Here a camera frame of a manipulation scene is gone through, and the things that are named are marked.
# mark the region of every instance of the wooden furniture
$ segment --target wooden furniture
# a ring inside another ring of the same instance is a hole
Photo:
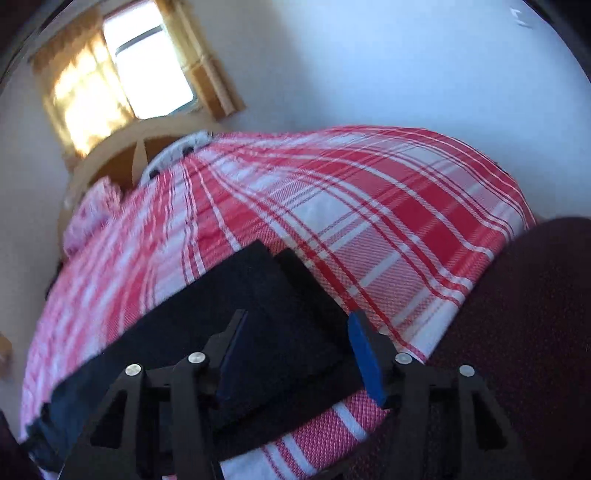
[[[82,197],[97,180],[110,177],[123,192],[135,188],[148,163],[165,147],[198,130],[225,129],[204,110],[141,120],[105,138],[75,168],[61,203],[57,222],[58,242]]]
[[[3,334],[0,333],[0,378],[8,371],[8,365],[12,356],[12,344]]]

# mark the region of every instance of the metal bolt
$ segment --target metal bolt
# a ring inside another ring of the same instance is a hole
[[[193,352],[189,355],[189,362],[192,364],[200,364],[205,360],[205,353],[203,352]]]
[[[125,373],[128,374],[130,377],[136,376],[141,371],[142,367],[138,364],[131,364],[125,368]]]
[[[407,353],[399,353],[394,359],[396,360],[396,363],[399,363],[400,365],[408,365],[413,361],[413,358]]]
[[[470,365],[462,365],[460,367],[460,373],[464,375],[464,377],[473,377],[476,372]]]

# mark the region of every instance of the curtain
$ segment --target curtain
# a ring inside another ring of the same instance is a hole
[[[238,101],[231,96],[223,81],[187,5],[182,0],[154,0],[154,3],[162,14],[178,62],[201,103],[216,120],[234,113]]]
[[[66,163],[135,119],[109,55],[98,8],[91,8],[31,58],[43,105]]]

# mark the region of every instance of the red plaid bedspread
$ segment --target red plaid bedspread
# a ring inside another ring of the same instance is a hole
[[[423,129],[225,134],[135,191],[66,266],[28,356],[21,425],[143,314],[261,239],[290,247],[347,311],[425,361],[484,269],[534,223],[516,182]],[[383,419],[357,394],[223,463],[227,478],[311,476]]]

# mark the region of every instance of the maroon fabric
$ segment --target maroon fabric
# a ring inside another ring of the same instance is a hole
[[[0,411],[0,478],[2,480],[42,480],[39,469],[10,432]]]
[[[468,296],[429,365],[486,379],[538,480],[591,463],[591,220],[552,220],[509,244]]]

